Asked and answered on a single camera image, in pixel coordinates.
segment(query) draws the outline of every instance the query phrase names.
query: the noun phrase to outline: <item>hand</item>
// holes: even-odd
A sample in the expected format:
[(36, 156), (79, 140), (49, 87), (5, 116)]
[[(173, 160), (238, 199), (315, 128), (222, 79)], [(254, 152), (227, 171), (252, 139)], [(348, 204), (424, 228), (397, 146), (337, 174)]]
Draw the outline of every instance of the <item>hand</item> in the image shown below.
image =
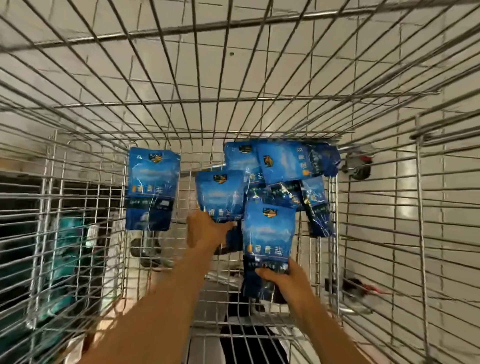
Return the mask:
[(225, 244), (227, 232), (235, 227), (234, 222), (219, 224), (214, 222), (206, 212), (195, 211), (187, 217), (187, 245), (194, 248), (201, 244), (202, 246), (215, 249)]
[(258, 268), (255, 272), (263, 279), (275, 283), (288, 303), (293, 317), (302, 331), (305, 331), (312, 311), (320, 306), (310, 287), (307, 275), (292, 258), (288, 259), (289, 274), (276, 273), (268, 268)]

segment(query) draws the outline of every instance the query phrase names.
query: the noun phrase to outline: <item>wire basket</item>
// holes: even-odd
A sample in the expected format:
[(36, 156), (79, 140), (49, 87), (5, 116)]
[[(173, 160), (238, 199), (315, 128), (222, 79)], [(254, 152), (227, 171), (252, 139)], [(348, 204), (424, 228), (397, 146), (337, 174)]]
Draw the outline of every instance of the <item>wire basket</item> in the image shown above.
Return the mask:
[[(196, 172), (254, 138), (341, 151), (337, 238), (299, 213), (292, 257), (372, 362), (479, 362), (479, 9), (0, 0), (0, 362), (96, 345), (181, 258)], [(181, 155), (170, 231), (125, 230), (131, 146)], [(239, 341), (234, 362), (319, 362), (286, 306), (240, 299), (241, 267), (212, 260), (184, 362), (228, 362)]]

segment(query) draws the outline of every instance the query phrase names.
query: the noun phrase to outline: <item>metal wire grid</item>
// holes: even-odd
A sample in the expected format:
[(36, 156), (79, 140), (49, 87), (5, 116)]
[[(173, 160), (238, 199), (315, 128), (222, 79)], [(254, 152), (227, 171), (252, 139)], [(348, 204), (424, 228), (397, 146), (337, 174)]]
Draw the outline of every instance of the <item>metal wire grid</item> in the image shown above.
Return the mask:
[[(338, 183), (329, 183), (332, 221), (338, 226), (339, 241), (312, 241), (306, 236), (305, 218), (302, 217), (294, 249), (297, 259), (310, 272), (311, 282), (318, 295), (322, 294), (320, 284), (323, 278), (329, 275), (340, 277), (343, 272), (354, 273), (389, 292), (381, 297), (383, 302), (380, 305), (367, 306), (366, 310), (365, 307), (349, 307), (348, 304), (341, 303), (338, 297), (328, 297), (346, 329), (351, 331), (358, 341), (359, 347), (375, 362), (387, 360), (395, 363), (417, 363), (432, 357), (441, 362), (467, 363), (469, 360), (476, 360), (480, 354), (480, 344), (476, 341), (480, 328), (480, 323), (477, 322), (479, 287), (474, 278), (478, 271), (478, 245), (475, 241), (478, 228), (475, 210), (478, 209), (478, 204), (473, 201), (477, 190), (475, 173), (479, 172), (478, 155), (475, 153), (479, 147), (476, 139), (478, 127), (474, 119), (478, 110), (472, 108), (473, 103), (465, 101), (472, 100), (480, 92), (474, 82), (471, 91), (468, 89), (471, 87), (470, 83), (467, 84), (478, 71), (476, 46), (479, 26), (472, 21), (478, 14), (477, 2), (424, 0), (393, 4), (383, 1), (361, 7), (359, 3), (352, 5), (346, 1), (338, 11), (319, 11), (320, 4), (307, 1), (304, 6), (296, 9), (298, 12), (283, 13), (279, 10), (283, 4), (278, 6), (276, 2), (269, 1), (261, 8), (263, 17), (233, 20), (232, 13), (239, 5), (229, 1), (226, 5), (226, 20), (210, 24), (199, 24), (196, 21), (200, 3), (181, 2), (184, 8), (183, 17), (186, 5), (191, 7), (192, 24), (162, 28), (159, 17), (161, 12), (158, 12), (157, 7), (174, 2), (145, 1), (139, 4), (139, 7), (142, 11), (147, 9), (151, 12), (155, 27), (138, 30), (130, 29), (123, 20), (125, 15), (121, 15), (122, 7), (108, 0), (102, 5), (96, 4), (95, 10), (97, 12), (100, 6), (108, 5), (121, 32), (105, 35), (95, 31), (95, 22), (88, 21), (77, 2), (67, 0), (65, 7), (77, 15), (86, 29), (85, 34), (72, 37), (53, 25), (55, 4), (52, 3), (47, 12), (46, 8), (33, 1), (19, 1), (18, 3), (29, 11), (29, 16), (49, 31), (52, 39), (45, 39), (44, 35), (42, 39), (38, 39), (37, 34), (27, 29), (23, 32), (22, 27), (25, 24), (9, 16), (18, 4), (6, 2), (6, 11), (0, 14), (2, 27), (8, 29), (9, 35), (15, 35), (12, 39), (19, 39), (21, 42), (8, 44), (8, 40), (3, 40), (0, 48), (3, 57), (17, 62), (16, 69), (9, 67), (9, 63), (0, 63), (0, 70), (5, 75), (4, 79), (0, 80), (4, 90), (1, 95), (1, 111), (12, 120), (19, 117), (15, 119), (18, 123), (3, 123), (1, 126), (4, 134), (8, 136), (8, 139), (1, 141), (2, 171), (7, 173), (23, 170), (25, 175), (37, 177), (41, 181), (38, 193), (4, 195), (4, 198), (38, 202), (38, 206), (33, 209), (10, 210), (5, 212), (4, 216), (7, 221), (13, 215), (38, 217), (37, 230), (33, 234), (36, 239), (34, 266), (38, 268), (33, 270), (34, 274), (29, 280), (32, 286), (28, 298), (25, 297), (15, 307), (17, 310), (27, 308), (23, 323), (34, 328), (35, 334), (26, 339), (29, 340), (30, 349), (19, 362), (36, 358), (42, 351), (38, 338), (45, 332), (58, 332), (55, 331), (58, 330), (54, 328), (55, 323), (63, 324), (62, 318), (69, 316), (67, 311), (52, 320), (50, 326), (36, 328), (36, 313), (39, 308), (37, 298), (45, 293), (39, 282), (43, 276), (51, 273), (42, 271), (42, 257), (46, 253), (47, 243), (51, 243), (48, 233), (55, 233), (51, 230), (50, 223), (54, 216), (69, 211), (69, 208), (64, 207), (66, 202), (83, 201), (83, 207), (72, 209), (84, 215), (94, 213), (92, 223), (107, 229), (105, 237), (109, 241), (109, 254), (113, 258), (113, 263), (105, 268), (105, 277), (110, 278), (103, 282), (103, 286), (107, 287), (108, 291), (96, 287), (96, 291), (89, 291), (83, 297), (84, 300), (110, 298), (102, 307), (102, 314), (105, 314), (111, 312), (113, 307), (118, 309), (115, 298), (120, 297), (124, 299), (122, 304), (126, 309), (129, 301), (138, 300), (150, 284), (149, 276), (152, 270), (135, 268), (137, 263), (130, 257), (127, 245), (131, 236), (121, 225), (124, 216), (122, 197), (125, 185), (125, 154), (131, 143), (140, 146), (165, 146), (182, 154), (182, 178), (174, 221), (177, 225), (170, 235), (158, 237), (165, 247), (165, 252), (173, 252), (173, 256), (167, 257), (170, 259), (177, 253), (181, 255), (184, 238), (181, 223), (186, 213), (192, 209), (192, 202), (196, 200), (192, 188), (192, 173), (221, 162), (221, 153), (218, 152), (225, 139), (282, 135), (337, 137), (341, 138), (341, 145), (372, 143), (378, 148), (373, 174), (369, 180), (340, 180)], [(315, 49), (322, 47), (329, 38), (335, 38), (332, 28), (339, 19), (344, 18), (356, 22), (354, 31), (345, 38), (338, 39), (335, 49), (324, 58), (323, 65), (314, 68), (313, 63), (318, 58)], [(268, 80), (274, 75), (273, 69), (281, 62), (282, 57), (290, 54), (288, 45), (295, 31), (301, 24), (310, 21), (325, 27), (320, 33), (314, 30), (312, 49), (302, 54), (301, 63), (310, 62), (310, 75), (303, 88), (297, 90), (296, 94), (285, 93), (288, 83), (300, 70), (299, 64), (278, 93), (267, 93)], [(277, 25), (288, 23), (294, 24), (294, 27), (284, 47), (277, 53), (273, 67), (265, 68), (262, 86), (253, 95), (244, 96), (248, 73), (255, 55), (260, 52), (258, 48), (261, 34), (268, 34), (268, 56), (275, 55), (268, 49), (272, 31), (275, 31)], [(362, 50), (359, 46), (362, 29), (366, 29), (369, 24), (375, 24), (379, 29), (379, 24), (387, 25), (381, 27), (379, 36), (368, 42), (368, 46)], [(258, 28), (258, 36), (250, 48), (251, 55), (245, 64), (240, 86), (235, 90), (234, 95), (237, 95), (223, 97), (221, 90), (227, 53), (231, 49), (237, 49), (229, 45), (229, 34), (234, 29), (246, 31), (250, 27)], [(218, 87), (208, 88), (203, 86), (199, 56), (199, 47), (203, 44), (198, 36), (217, 30), (225, 30), (219, 84)], [(365, 59), (365, 55), (394, 32), (399, 33), (400, 42), (390, 44), (391, 48), (385, 49), (388, 51), (384, 50), (381, 56), (367, 62), (368, 67), (362, 71), (365, 62), (361, 61)], [(193, 84), (198, 97), (182, 98), (180, 87), (185, 85), (177, 81), (179, 65), (177, 62), (174, 66), (168, 44), (178, 42), (178, 39), (173, 40), (172, 36), (191, 33), (194, 34), (196, 64), (196, 83)], [(152, 68), (142, 60), (139, 45), (136, 43), (142, 38), (160, 38), (165, 62), (172, 76), (170, 84), (173, 89), (169, 98), (161, 97), (162, 92), (158, 90), (158, 86), (165, 83), (159, 83), (152, 78)], [(131, 47), (133, 58), (129, 71), (125, 71), (123, 63), (119, 64), (118, 55), (113, 55), (109, 50), (108, 43), (114, 41), (126, 41)], [(354, 41), (356, 45), (354, 57), (349, 58), (342, 52), (350, 41)], [(112, 69), (118, 72), (117, 76), (105, 76), (94, 67), (94, 63), (84, 58), (80, 48), (84, 45), (100, 48)], [(88, 87), (79, 77), (82, 73), (71, 71), (72, 58), (62, 60), (49, 53), (49, 49), (55, 48), (66, 50), (75, 62), (82, 65), (85, 74), (97, 79), (113, 95), (114, 101), (110, 101), (111, 97), (106, 101), (106, 98)], [(80, 97), (49, 77), (54, 73), (47, 73), (28, 57), (22, 57), (24, 54), (42, 54), (49, 59), (55, 65), (55, 72), (67, 75), (71, 82), (81, 87)], [(396, 61), (391, 61), (392, 54), (399, 55)], [(134, 61), (144, 72), (142, 84), (151, 86), (154, 99), (140, 96), (139, 80), (132, 76)], [(18, 68), (18, 62), (25, 68)], [(347, 66), (334, 76), (334, 79), (323, 82), (322, 88), (313, 88), (319, 91), (312, 91), (312, 85), (318, 82), (318, 79), (327, 79), (327, 65), (332, 63)], [(370, 77), (369, 73), (379, 68), (384, 71)], [(341, 75), (348, 73), (349, 69), (353, 69), (353, 77), (341, 79)], [(38, 85), (29, 82), (24, 72), (19, 70), (32, 72), (41, 78), (41, 83)], [(367, 79), (370, 77), (367, 82), (362, 78), (365, 75)], [(124, 82), (130, 90), (129, 95), (135, 96), (133, 100), (119, 95), (109, 84), (112, 79)], [(328, 86), (335, 80), (342, 83), (341, 87), (331, 94), (326, 94)], [(60, 90), (62, 97), (49, 92), (50, 86)], [(202, 96), (208, 94), (212, 88), (216, 89), (216, 97)], [(84, 94), (89, 94), (94, 101), (85, 102), (82, 97)], [(268, 114), (273, 105), (281, 102), (284, 106), (276, 115)], [(209, 104), (215, 104), (213, 127), (207, 127), (204, 117)], [(219, 110), (223, 105), (232, 107), (232, 104), (228, 123), (224, 129), (219, 129)], [(164, 114), (157, 112), (158, 109), (154, 108), (157, 105)], [(246, 117), (242, 115), (240, 119), (234, 120), (234, 110), (240, 105), (247, 105), (244, 112)], [(255, 117), (253, 122), (248, 123), (249, 116), (258, 105), (262, 107), (260, 117)], [(172, 117), (173, 106), (180, 108), (182, 117)], [(305, 116), (301, 117), (301, 109), (304, 108), (307, 108), (307, 111)], [(25, 125), (20, 120), (28, 120), (29, 124)], [(40, 125), (41, 128), (31, 132), (26, 127), (30, 125)], [(53, 129), (57, 129), (58, 133), (51, 139), (48, 136)], [(66, 187), (68, 182), (85, 183), (86, 186)], [(25, 191), (27, 188), (37, 188), (33, 187), (35, 184), (18, 184), (22, 185)], [(52, 207), (55, 206), (55, 201), (58, 201), (57, 207)], [(100, 207), (102, 201), (108, 201), (106, 207)], [(108, 212), (107, 216), (100, 217), (98, 211)], [(99, 247), (98, 250), (107, 255), (107, 248)], [(207, 307), (215, 306), (215, 318), (207, 319), (205, 309), (199, 313), (198, 319), (196, 318), (195, 326), (208, 328), (232, 325), (230, 321), (222, 322), (219, 306), (227, 302), (225, 293), (238, 289), (238, 282), (230, 273), (238, 269), (239, 260), (240, 257), (230, 256), (227, 260), (222, 261), (219, 258), (213, 262), (212, 274), (208, 278), (225, 285), (224, 289), (213, 290), (219, 291), (224, 298), (214, 302), (203, 300)], [(91, 286), (93, 277), (87, 278), (87, 285)], [(12, 311), (3, 311), (2, 316), (6, 317)], [(84, 312), (79, 317), (87, 320), (82, 327), (70, 330), (72, 336), (83, 332), (82, 328), (92, 327), (92, 321), (97, 320), (98, 315)], [(305, 338), (294, 331), (287, 318), (282, 315), (256, 315), (253, 319), (257, 324), (276, 328), (284, 341), (292, 343), (303, 357), (308, 357), (302, 346)], [(241, 327), (252, 324), (242, 321), (240, 323)], [(12, 327), (3, 329), (0, 335), (6, 337), (12, 330)], [(192, 336), (200, 337), (205, 348), (208, 337), (220, 337), (221, 334), (192, 331)], [(63, 338), (46, 353), (42, 353), (40, 361), (55, 356), (67, 340), (68, 337)]]

